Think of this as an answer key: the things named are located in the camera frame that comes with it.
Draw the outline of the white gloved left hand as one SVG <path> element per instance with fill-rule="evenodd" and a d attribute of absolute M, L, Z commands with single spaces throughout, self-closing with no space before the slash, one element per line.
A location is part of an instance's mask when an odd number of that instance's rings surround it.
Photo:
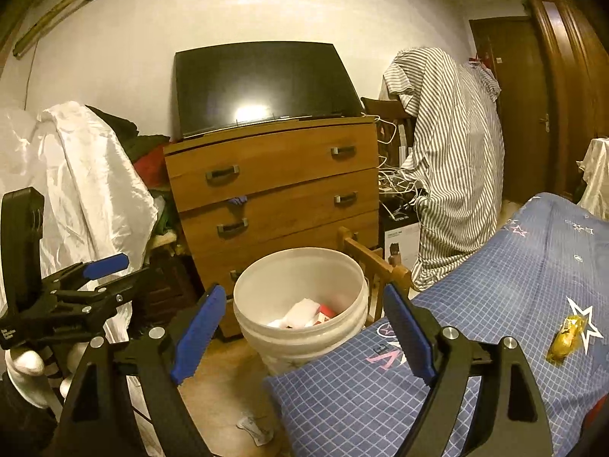
<path fill-rule="evenodd" d="M 38 409 L 50 409 L 57 417 L 62 412 L 62 402 L 66 399 L 74 374 L 81 363 L 86 342 L 71 347 L 66 357 L 67 372 L 59 372 L 59 380 L 53 379 L 52 364 L 46 364 L 43 357 L 27 347 L 14 348 L 4 353 L 4 360 L 11 384 L 16 391 Z"/>

